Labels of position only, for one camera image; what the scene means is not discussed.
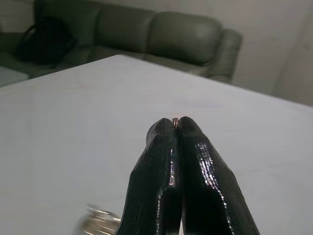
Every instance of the small metal object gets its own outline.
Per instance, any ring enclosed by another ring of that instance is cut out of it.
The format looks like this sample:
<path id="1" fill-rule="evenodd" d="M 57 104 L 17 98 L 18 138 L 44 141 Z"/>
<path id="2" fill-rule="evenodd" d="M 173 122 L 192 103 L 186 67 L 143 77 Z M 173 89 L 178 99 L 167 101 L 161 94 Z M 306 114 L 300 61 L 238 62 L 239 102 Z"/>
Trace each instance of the small metal object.
<path id="1" fill-rule="evenodd" d="M 81 225 L 83 235 L 113 235 L 118 229 L 121 222 L 118 215 L 94 205 L 89 205 L 87 211 L 89 215 Z"/>
<path id="2" fill-rule="evenodd" d="M 176 128 L 177 128 L 177 125 L 178 125 L 178 118 L 175 117 L 175 118 L 172 119 L 172 121 L 173 121 L 173 125 L 174 125 L 174 127 L 175 127 L 175 129 L 176 129 Z"/>

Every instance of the metal ring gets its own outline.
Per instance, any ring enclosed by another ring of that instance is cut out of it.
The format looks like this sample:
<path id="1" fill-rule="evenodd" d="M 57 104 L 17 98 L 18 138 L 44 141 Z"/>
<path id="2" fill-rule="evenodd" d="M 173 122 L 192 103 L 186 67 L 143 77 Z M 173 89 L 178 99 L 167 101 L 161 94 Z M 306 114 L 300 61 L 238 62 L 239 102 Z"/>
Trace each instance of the metal ring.
<path id="1" fill-rule="evenodd" d="M 176 129 L 177 125 L 178 125 L 178 118 L 175 117 L 175 118 L 172 119 L 172 121 L 173 121 L 174 128 Z"/>

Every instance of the white table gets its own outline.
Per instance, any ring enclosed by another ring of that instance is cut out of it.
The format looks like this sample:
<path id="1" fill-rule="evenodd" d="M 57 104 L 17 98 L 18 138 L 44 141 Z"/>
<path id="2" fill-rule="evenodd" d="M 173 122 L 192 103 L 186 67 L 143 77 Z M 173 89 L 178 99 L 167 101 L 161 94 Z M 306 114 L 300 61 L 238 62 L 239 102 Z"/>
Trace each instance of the white table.
<path id="1" fill-rule="evenodd" d="M 0 66 L 0 87 L 26 80 L 28 80 L 27 74 Z"/>
<path id="2" fill-rule="evenodd" d="M 0 89 L 0 233 L 71 235 L 86 203 L 121 215 L 147 130 L 183 115 L 261 234 L 313 234 L 312 108 L 120 55 Z"/>

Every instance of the white wall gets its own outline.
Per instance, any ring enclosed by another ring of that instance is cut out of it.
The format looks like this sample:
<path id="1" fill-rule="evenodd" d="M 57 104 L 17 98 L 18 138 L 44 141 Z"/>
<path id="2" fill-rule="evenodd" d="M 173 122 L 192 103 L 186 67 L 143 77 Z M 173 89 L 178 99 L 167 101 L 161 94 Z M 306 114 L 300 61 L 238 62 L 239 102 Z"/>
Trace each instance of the white wall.
<path id="1" fill-rule="evenodd" d="M 24 32 L 33 24 L 33 0 L 0 0 L 0 32 Z"/>
<path id="2" fill-rule="evenodd" d="M 208 15 L 243 33 L 234 84 L 271 94 L 312 0 L 109 0 L 156 11 Z"/>
<path id="3" fill-rule="evenodd" d="M 284 66 L 274 95 L 313 106 L 313 9 Z"/>

